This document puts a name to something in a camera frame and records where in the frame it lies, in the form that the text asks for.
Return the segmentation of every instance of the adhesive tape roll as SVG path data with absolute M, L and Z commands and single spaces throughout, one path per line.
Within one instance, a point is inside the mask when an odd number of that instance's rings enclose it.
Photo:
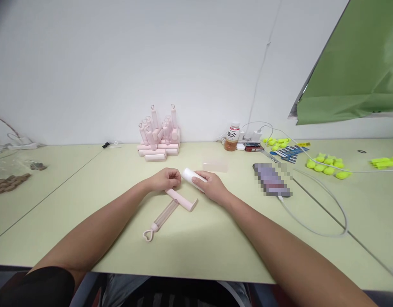
M 196 187 L 197 189 L 201 190 L 202 192 L 204 192 L 200 187 L 198 187 L 196 184 L 194 184 L 192 182 L 192 177 L 197 177 L 200 180 L 207 182 L 205 178 L 199 176 L 197 173 L 195 173 L 194 171 L 191 171 L 189 168 L 186 168 L 183 172 L 182 172 L 182 178 L 184 178 L 187 182 L 189 182 L 191 185 L 193 185 L 194 187 Z

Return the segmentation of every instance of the plastic bottle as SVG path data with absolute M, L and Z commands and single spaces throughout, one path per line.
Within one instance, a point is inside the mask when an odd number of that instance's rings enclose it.
M 226 134 L 225 149 L 227 151 L 235 151 L 238 145 L 240 135 L 240 122 L 232 122 L 229 131 Z

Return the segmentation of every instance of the table surface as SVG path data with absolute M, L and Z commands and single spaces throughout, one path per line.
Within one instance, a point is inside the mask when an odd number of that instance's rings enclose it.
M 35 265 L 73 227 L 135 183 L 164 167 L 201 169 L 204 158 L 227 161 L 228 172 L 218 175 L 232 193 L 315 248 L 360 288 L 393 291 L 393 276 L 352 237 L 313 234 L 276 197 L 264 196 L 252 164 L 269 163 L 265 155 L 227 152 L 219 143 L 181 144 L 179 156 L 166 162 L 146 162 L 136 145 L 104 150 L 0 237 L 0 265 Z M 289 185 L 293 197 L 286 204 L 299 218 L 322 233 L 343 231 L 296 183 Z M 93 271 L 274 283 L 225 210 L 185 181 L 178 192 L 190 201 L 199 198 L 193 212 L 179 206 L 147 243 L 142 233 L 170 202 L 164 193 L 148 195 Z
M 352 171 L 369 171 L 376 170 L 368 163 L 371 159 L 393 156 L 393 139 L 318 140 L 311 141 L 309 148 L 313 158 L 322 152 L 342 158 L 345 168 Z M 321 180 L 336 195 L 348 215 L 350 233 L 393 270 L 393 172 L 352 174 L 339 180 L 308 169 L 306 158 L 305 154 L 299 154 L 295 167 Z M 293 175 L 328 212 L 344 223 L 341 210 L 323 189 L 300 173 L 294 171 Z
M 32 176 L 17 189 L 0 194 L 0 235 L 26 215 L 62 183 L 100 153 L 100 145 L 44 146 L 35 150 L 0 154 L 0 178 Z M 32 171 L 24 161 L 35 160 L 48 167 Z

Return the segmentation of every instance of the green backdrop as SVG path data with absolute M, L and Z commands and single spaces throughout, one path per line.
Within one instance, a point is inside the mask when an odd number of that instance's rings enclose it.
M 297 104 L 297 124 L 373 112 L 393 112 L 393 0 L 350 0 Z

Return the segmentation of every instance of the smartphone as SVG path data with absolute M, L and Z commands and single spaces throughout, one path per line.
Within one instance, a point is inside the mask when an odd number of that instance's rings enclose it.
M 253 169 L 266 196 L 290 197 L 291 191 L 277 172 L 277 166 L 279 165 L 272 163 L 255 163 Z

